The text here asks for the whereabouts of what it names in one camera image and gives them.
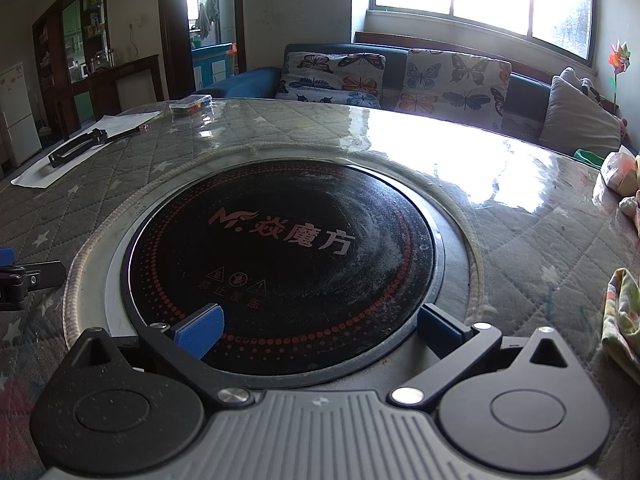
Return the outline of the white paper sheet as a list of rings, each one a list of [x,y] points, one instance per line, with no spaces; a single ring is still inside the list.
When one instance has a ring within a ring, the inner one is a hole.
[[[159,114],[160,112],[105,115],[94,125],[35,162],[13,179],[11,184],[22,188],[47,188],[99,150],[106,148],[108,144],[140,131],[143,124]]]

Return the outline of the dark wooden cabinet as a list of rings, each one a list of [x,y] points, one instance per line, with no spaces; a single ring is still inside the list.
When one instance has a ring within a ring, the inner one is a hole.
[[[108,0],[56,0],[32,25],[44,116],[66,140],[89,120],[124,108],[119,81],[151,77],[152,100],[164,98],[157,54],[120,62],[111,46]]]

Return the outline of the white refrigerator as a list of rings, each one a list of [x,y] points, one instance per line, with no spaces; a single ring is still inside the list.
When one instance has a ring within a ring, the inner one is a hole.
[[[41,150],[22,63],[2,70],[0,99],[1,125],[9,159],[14,167],[19,167]]]

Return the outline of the blue sofa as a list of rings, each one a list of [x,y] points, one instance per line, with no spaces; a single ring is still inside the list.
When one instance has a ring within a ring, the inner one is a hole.
[[[290,52],[319,52],[349,54],[357,52],[370,52],[384,55],[386,65],[383,76],[383,91],[380,110],[395,110],[399,93],[404,82],[407,64],[407,54],[411,50],[400,47],[383,46],[382,44],[289,44],[284,50],[283,63],[279,67],[261,67],[248,72],[231,76],[226,80],[212,84],[201,90],[214,98],[226,99],[277,99],[276,93],[281,77],[285,57]],[[464,53],[456,50],[435,50]],[[504,104],[502,124],[499,130],[507,136],[539,143],[539,137],[546,118],[552,81],[536,80],[520,72],[514,63],[509,82],[506,104]],[[604,110],[614,116],[620,122],[620,148],[630,150],[632,148],[628,136],[628,122],[626,119],[615,115],[613,105],[602,96]]]

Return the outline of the green plastic bowl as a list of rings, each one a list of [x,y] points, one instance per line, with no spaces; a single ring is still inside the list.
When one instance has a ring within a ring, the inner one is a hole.
[[[574,159],[578,162],[582,162],[592,168],[600,169],[604,163],[604,158],[593,153],[592,151],[583,150],[578,148],[573,155]]]

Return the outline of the right butterfly print cushion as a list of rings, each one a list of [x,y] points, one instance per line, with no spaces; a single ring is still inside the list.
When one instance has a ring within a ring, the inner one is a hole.
[[[411,50],[395,110],[497,131],[512,65],[470,54]]]

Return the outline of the beige crumpled garment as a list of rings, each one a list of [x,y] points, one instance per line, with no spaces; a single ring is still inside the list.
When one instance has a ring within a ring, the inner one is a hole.
[[[632,156],[625,151],[608,153],[598,172],[593,197],[602,200],[606,194],[620,196],[618,210],[640,232],[638,155]]]

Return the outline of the round black induction cooktop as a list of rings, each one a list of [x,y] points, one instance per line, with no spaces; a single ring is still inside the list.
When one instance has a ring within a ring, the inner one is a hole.
[[[395,350],[444,265],[431,207],[405,186],[335,162],[267,160],[162,200],[134,231],[120,286],[137,327],[221,307],[221,335],[196,370],[296,388]]]

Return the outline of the grey pillow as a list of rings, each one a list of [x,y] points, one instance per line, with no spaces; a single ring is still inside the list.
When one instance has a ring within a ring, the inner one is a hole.
[[[605,157],[620,148],[620,122],[560,76],[554,76],[539,143],[572,156],[580,148]]]

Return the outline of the butterfly print cushion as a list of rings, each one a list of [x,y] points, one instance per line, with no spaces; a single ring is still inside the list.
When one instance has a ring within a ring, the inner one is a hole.
[[[379,110],[385,65],[384,55],[370,52],[290,52],[276,98]]]
[[[512,65],[470,54],[411,50],[395,110],[497,131]]]

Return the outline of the floral patterned pajama shirt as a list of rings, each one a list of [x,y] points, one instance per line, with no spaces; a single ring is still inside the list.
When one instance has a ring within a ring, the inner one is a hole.
[[[614,271],[606,289],[601,344],[637,384],[640,384],[639,285],[630,271]]]

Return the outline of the clear plastic card box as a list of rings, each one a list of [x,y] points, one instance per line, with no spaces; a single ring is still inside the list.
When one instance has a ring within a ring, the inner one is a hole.
[[[169,110],[175,116],[191,115],[208,107],[212,102],[210,94],[194,93],[186,98],[169,103]]]

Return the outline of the blue white small cabinet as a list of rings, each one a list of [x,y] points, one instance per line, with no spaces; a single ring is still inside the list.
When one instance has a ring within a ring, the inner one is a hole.
[[[211,44],[191,50],[195,89],[206,87],[231,76],[230,55],[234,44]]]

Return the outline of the left butterfly print cushion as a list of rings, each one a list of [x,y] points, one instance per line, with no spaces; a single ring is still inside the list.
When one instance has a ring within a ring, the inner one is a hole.
[[[290,52],[276,98],[379,110],[385,65],[384,55],[370,52]]]

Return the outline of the colourful pinwheel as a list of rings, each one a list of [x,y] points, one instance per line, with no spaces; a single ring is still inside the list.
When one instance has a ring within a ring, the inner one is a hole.
[[[612,44],[611,53],[608,56],[608,64],[612,67],[613,76],[610,79],[610,83],[613,90],[613,106],[617,106],[617,79],[620,74],[623,74],[630,67],[631,52],[626,42],[617,41],[616,44]]]

